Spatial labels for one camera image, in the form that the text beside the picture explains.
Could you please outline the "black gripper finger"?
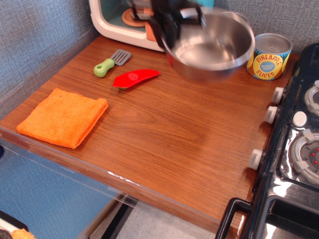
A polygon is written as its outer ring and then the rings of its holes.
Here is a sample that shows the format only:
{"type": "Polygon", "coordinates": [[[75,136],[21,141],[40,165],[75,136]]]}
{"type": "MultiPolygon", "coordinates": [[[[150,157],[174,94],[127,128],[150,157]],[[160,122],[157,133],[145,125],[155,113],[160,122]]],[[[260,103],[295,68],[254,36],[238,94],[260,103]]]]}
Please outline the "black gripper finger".
{"type": "Polygon", "coordinates": [[[180,15],[165,14],[163,17],[163,34],[169,49],[172,49],[179,39],[181,22],[180,15]]]}
{"type": "Polygon", "coordinates": [[[153,30],[154,37],[156,39],[156,42],[158,46],[165,50],[164,41],[163,41],[163,26],[162,21],[158,20],[156,18],[151,18],[149,20],[149,24],[153,30]]]}

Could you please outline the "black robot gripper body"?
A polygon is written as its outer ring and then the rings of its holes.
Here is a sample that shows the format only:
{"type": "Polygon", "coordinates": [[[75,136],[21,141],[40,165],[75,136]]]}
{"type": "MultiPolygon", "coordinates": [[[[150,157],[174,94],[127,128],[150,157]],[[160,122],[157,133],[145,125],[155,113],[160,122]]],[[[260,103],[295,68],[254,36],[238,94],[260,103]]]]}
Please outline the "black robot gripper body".
{"type": "Polygon", "coordinates": [[[135,20],[163,24],[164,20],[179,24],[206,26],[201,5],[190,0],[128,0],[135,20]]]}

